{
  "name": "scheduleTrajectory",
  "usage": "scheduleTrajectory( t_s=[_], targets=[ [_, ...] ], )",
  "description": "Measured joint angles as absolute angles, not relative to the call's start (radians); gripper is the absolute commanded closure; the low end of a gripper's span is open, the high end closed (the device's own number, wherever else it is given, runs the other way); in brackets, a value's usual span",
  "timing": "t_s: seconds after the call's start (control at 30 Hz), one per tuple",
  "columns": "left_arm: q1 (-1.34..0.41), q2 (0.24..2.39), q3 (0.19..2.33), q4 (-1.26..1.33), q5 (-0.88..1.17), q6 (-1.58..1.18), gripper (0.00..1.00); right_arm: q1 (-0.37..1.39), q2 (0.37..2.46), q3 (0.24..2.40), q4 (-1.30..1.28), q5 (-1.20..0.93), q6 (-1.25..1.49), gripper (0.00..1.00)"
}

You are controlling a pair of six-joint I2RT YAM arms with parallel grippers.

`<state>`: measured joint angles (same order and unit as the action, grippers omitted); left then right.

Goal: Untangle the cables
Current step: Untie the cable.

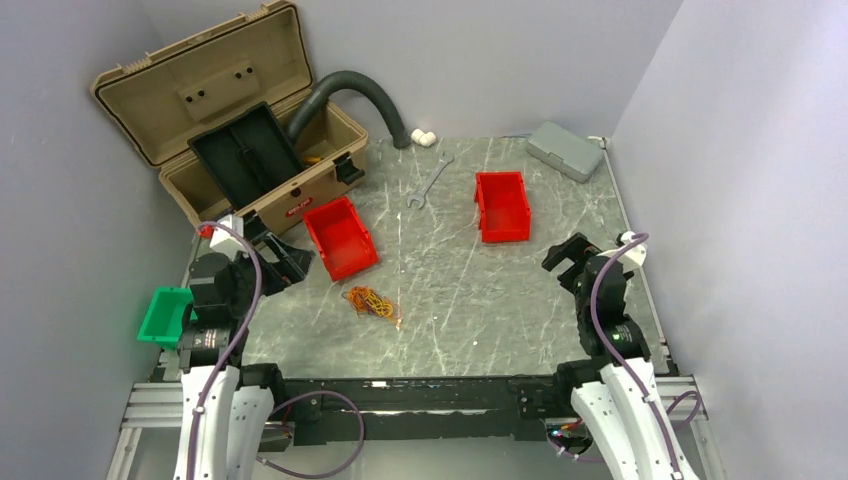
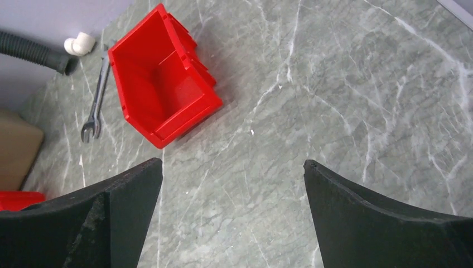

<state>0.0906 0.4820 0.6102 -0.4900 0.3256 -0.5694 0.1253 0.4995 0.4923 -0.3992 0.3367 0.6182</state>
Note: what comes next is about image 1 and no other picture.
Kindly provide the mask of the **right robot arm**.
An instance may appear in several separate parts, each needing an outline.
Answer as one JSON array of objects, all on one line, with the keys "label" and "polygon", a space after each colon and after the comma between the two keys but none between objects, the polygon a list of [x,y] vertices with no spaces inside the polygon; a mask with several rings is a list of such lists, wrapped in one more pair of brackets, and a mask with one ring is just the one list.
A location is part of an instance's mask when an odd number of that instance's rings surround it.
[{"label": "right robot arm", "polygon": [[626,292],[645,262],[645,233],[624,232],[612,250],[576,233],[548,249],[543,269],[571,261],[557,280],[574,298],[583,361],[558,366],[551,388],[557,411],[578,425],[615,479],[694,479],[664,406],[641,328]]}]

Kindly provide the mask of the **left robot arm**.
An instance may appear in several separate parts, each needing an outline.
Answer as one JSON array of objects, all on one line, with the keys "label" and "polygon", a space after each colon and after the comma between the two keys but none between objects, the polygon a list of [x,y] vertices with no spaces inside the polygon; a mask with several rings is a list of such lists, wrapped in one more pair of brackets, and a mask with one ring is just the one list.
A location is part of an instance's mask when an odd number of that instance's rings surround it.
[{"label": "left robot arm", "polygon": [[314,257],[283,243],[258,218],[212,223],[210,252],[189,266],[192,299],[178,341],[182,420],[174,478],[248,479],[265,423],[287,406],[274,363],[246,365],[260,300],[299,283]]}]

